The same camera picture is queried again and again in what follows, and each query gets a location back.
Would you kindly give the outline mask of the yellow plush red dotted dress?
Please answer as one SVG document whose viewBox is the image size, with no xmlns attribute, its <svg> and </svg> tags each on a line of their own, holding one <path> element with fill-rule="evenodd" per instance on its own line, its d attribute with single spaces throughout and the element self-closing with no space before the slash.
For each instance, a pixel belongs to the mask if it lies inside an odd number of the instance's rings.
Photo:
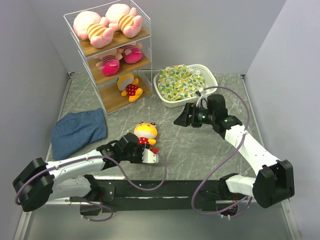
<svg viewBox="0 0 320 240">
<path fill-rule="evenodd" d="M 135 128 L 133 133 L 138 137 L 139 144 L 151 145 L 156 144 L 156 137 L 158 131 L 156 123 L 154 122 L 140 122 Z"/>
</svg>

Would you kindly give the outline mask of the black-haired doll pink striped dress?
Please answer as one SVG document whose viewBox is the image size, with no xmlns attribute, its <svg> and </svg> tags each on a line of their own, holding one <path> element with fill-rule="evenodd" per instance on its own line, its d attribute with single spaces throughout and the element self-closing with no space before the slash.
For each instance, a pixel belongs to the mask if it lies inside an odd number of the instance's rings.
<svg viewBox="0 0 320 240">
<path fill-rule="evenodd" d="M 135 64 L 143 56 L 141 48 L 142 48 L 141 43 L 133 42 L 120 47 L 118 49 L 118 52 L 122 54 L 122 57 L 127 64 Z"/>
</svg>

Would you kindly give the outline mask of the pink plush pig striped shirt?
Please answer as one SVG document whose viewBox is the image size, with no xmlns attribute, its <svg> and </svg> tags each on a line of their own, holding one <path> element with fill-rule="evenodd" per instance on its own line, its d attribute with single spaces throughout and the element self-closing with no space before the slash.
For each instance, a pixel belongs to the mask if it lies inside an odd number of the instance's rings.
<svg viewBox="0 0 320 240">
<path fill-rule="evenodd" d="M 93 11 L 81 11 L 73 21 L 73 30 L 82 40 L 88 39 L 95 48 L 109 45 L 114 37 L 114 30 L 108 27 L 106 17 Z"/>
</svg>

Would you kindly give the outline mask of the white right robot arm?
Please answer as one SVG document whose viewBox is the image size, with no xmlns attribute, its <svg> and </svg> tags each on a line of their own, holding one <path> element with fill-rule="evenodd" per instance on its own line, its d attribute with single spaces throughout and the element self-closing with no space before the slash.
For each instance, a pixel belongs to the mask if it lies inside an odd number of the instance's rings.
<svg viewBox="0 0 320 240">
<path fill-rule="evenodd" d="M 216 133 L 236 148 L 256 175 L 226 175 L 219 180 L 216 193 L 226 200 L 235 194 L 253 197 L 265 209 L 293 197 L 293 165 L 288 160 L 279 160 L 255 140 L 242 122 L 228 113 L 225 98 L 221 94 L 208 96 L 206 103 L 206 107 L 186 103 L 181 115 L 173 123 L 181 127 L 212 126 Z"/>
</svg>

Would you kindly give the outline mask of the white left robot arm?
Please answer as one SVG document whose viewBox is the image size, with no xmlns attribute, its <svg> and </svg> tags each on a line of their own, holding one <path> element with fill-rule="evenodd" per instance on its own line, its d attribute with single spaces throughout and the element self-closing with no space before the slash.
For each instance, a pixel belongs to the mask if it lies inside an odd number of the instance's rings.
<svg viewBox="0 0 320 240">
<path fill-rule="evenodd" d="M 122 161 L 142 164 L 144 150 L 138 137 L 127 133 L 119 140 L 77 157 L 48 162 L 36 158 L 12 183 L 16 191 L 15 204 L 24 212 L 32 212 L 60 198 L 80 197 L 94 201 L 102 190 L 92 173 L 115 167 Z"/>
</svg>

